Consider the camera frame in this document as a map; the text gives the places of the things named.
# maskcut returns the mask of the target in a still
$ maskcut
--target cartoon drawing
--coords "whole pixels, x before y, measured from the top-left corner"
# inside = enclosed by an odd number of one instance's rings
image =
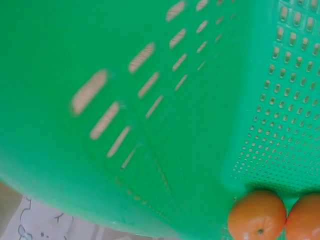
[[[68,240],[68,230],[74,218],[34,199],[20,215],[19,240]]]

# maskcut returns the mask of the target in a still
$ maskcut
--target green plastic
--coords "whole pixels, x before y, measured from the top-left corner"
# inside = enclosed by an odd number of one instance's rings
[[[288,208],[320,191],[319,1],[14,0],[0,22],[15,189],[121,231],[215,240],[251,189]]]

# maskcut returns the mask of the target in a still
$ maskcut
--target basket hole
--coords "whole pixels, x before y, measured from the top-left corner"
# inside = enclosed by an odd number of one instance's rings
[[[266,80],[264,83],[264,89],[268,89],[270,86],[270,80]]]
[[[296,40],[297,40],[297,34],[296,34],[295,32],[291,32],[291,33],[290,33],[289,44],[290,44],[291,46],[295,45]]]
[[[115,116],[119,112],[119,109],[120,107],[117,102],[114,102],[107,109],[107,111],[103,114],[103,116],[100,118],[100,120],[96,123],[96,125],[93,127],[93,129],[90,132],[90,138],[92,140],[97,140],[101,136],[101,134],[107,129],[109,124],[115,118]]]
[[[277,83],[277,84],[275,85],[274,92],[275,92],[275,93],[278,93],[279,90],[280,90],[280,87],[281,87],[281,85],[280,85],[279,83]]]
[[[310,90],[314,90],[316,88],[316,82],[314,81],[313,83],[311,83],[310,85]]]
[[[288,16],[288,8],[286,6],[283,6],[281,9],[280,19],[281,21],[285,21]]]
[[[201,46],[196,50],[197,53],[200,53],[202,51],[202,49],[204,49],[204,47],[207,45],[207,41],[204,41]]]
[[[296,11],[294,13],[293,24],[297,27],[300,25],[300,21],[301,21],[301,13]]]
[[[320,49],[320,44],[319,44],[319,43],[316,43],[316,44],[314,45],[314,49],[313,49],[313,55],[314,55],[314,56],[317,56],[317,55],[318,55],[319,49]]]
[[[149,89],[155,84],[155,82],[159,78],[159,73],[155,72],[149,80],[143,85],[143,87],[138,92],[138,97],[141,99],[148,91]]]
[[[199,71],[200,69],[202,69],[202,67],[205,65],[206,61],[204,61],[203,63],[200,64],[200,66],[198,66],[197,70]]]
[[[276,98],[275,97],[272,97],[271,99],[270,99],[270,105],[274,105],[275,104],[275,101],[276,101]]]
[[[309,96],[305,96],[303,99],[303,103],[306,104],[309,101],[309,98],[310,98]]]
[[[215,42],[218,42],[219,41],[219,39],[222,37],[222,33],[220,33],[216,38],[215,38]]]
[[[297,113],[297,114],[301,114],[303,110],[304,110],[304,109],[303,109],[302,107],[299,107],[299,109],[296,111],[296,113]]]
[[[301,86],[301,87],[305,86],[305,85],[306,85],[306,82],[307,82],[307,79],[306,79],[305,77],[303,77],[303,78],[301,79],[300,86]]]
[[[278,40],[278,41],[281,41],[282,40],[282,37],[284,36],[284,28],[283,27],[279,27],[278,28],[278,31],[277,31],[277,33],[276,33],[276,39]]]
[[[260,97],[260,101],[264,102],[266,99],[266,95],[263,93]]]
[[[290,82],[293,83],[296,80],[297,74],[296,73],[292,73],[291,77],[290,77]]]
[[[133,155],[135,154],[137,148],[138,148],[137,146],[134,147],[134,149],[132,149],[132,151],[129,153],[128,157],[124,160],[124,162],[123,162],[123,164],[122,164],[122,166],[121,166],[122,169],[125,169],[125,168],[126,168],[126,166],[128,165],[128,163],[129,163],[130,160],[132,159]]]
[[[269,74],[272,75],[272,74],[274,73],[274,71],[275,71],[275,65],[272,65],[272,64],[271,64],[271,65],[269,66]]]
[[[173,49],[185,36],[186,36],[186,29],[181,29],[169,42],[169,47]]]
[[[284,56],[284,62],[285,62],[286,64],[289,63],[290,58],[291,58],[291,52],[287,51],[287,52],[285,53],[285,56]]]
[[[318,99],[314,100],[312,106],[315,107],[318,104]]]
[[[308,32],[312,31],[312,28],[314,27],[315,24],[315,20],[313,19],[313,17],[308,17],[308,20],[306,22],[306,30]]]
[[[300,68],[301,63],[302,63],[302,56],[298,56],[298,57],[296,58],[295,66],[296,66],[297,68]]]
[[[151,114],[156,110],[156,108],[158,107],[158,105],[161,103],[162,99],[164,98],[163,95],[160,95],[155,102],[153,103],[153,105],[150,107],[150,109],[148,110],[148,112],[145,114],[145,118],[148,119]]]
[[[275,46],[274,49],[273,49],[273,55],[272,55],[272,57],[273,57],[274,59],[278,58],[278,56],[279,56],[279,51],[280,51],[279,47]]]
[[[178,89],[181,87],[181,85],[185,82],[185,80],[187,79],[188,75],[184,75],[181,80],[179,81],[179,83],[175,86],[174,90],[178,91]]]
[[[205,29],[205,27],[208,25],[208,20],[204,20],[197,28],[196,33],[199,34]]]
[[[173,5],[168,12],[166,13],[165,20],[167,22],[172,21],[176,16],[182,13],[185,10],[186,3],[185,1],[179,1],[175,5]]]
[[[153,42],[145,46],[142,51],[140,51],[129,63],[129,72],[132,74],[135,73],[143,65],[143,63],[146,62],[148,58],[150,58],[154,51],[155,44]]]
[[[290,104],[289,107],[288,107],[288,111],[291,112],[291,111],[294,109],[294,106],[295,106],[295,105]]]
[[[290,88],[287,87],[287,88],[285,89],[285,91],[284,91],[284,96],[288,97],[289,94],[290,94]]]
[[[110,148],[109,152],[107,153],[107,157],[108,158],[111,158],[118,151],[120,145],[125,140],[125,138],[128,135],[129,131],[130,131],[130,127],[129,126],[126,126],[122,130],[122,132],[120,133],[120,135],[117,137],[117,139],[113,143],[112,147]]]
[[[310,8],[312,9],[312,10],[316,10],[317,9],[317,5],[318,5],[318,0],[311,0],[311,2],[310,2]]]
[[[207,4],[208,4],[208,0],[198,1],[195,7],[196,11],[197,12],[201,11],[205,6],[207,6]]]
[[[107,82],[107,71],[99,70],[73,96],[73,112],[79,115]]]
[[[179,59],[178,61],[176,61],[176,63],[172,66],[172,71],[176,71],[179,66],[186,60],[187,58],[187,54],[183,54]]]
[[[308,62],[308,66],[306,67],[306,71],[310,72],[312,67],[313,67],[314,63],[312,61]]]
[[[223,19],[224,19],[224,16],[219,17],[219,18],[215,21],[215,24],[216,24],[216,25],[219,25],[219,24],[222,22]]]
[[[286,74],[286,70],[284,68],[281,68],[279,77],[283,79],[285,77],[285,74]]]
[[[307,49],[308,43],[309,43],[308,38],[304,37],[303,40],[302,40],[302,46],[301,46],[301,49],[303,51],[305,51]]]
[[[217,5],[217,6],[220,6],[224,1],[225,1],[225,0],[217,0],[217,1],[216,1],[216,5]]]

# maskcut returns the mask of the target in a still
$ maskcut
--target orange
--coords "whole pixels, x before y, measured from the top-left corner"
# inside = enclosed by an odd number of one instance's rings
[[[285,232],[287,240],[320,240],[320,193],[306,195],[295,203]]]
[[[239,200],[228,216],[234,240],[276,240],[287,218],[283,201],[273,192],[257,190]]]

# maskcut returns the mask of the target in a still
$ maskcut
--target plastic basket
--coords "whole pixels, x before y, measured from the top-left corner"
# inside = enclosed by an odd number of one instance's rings
[[[140,235],[228,239],[320,190],[317,0],[0,3],[0,176]]]

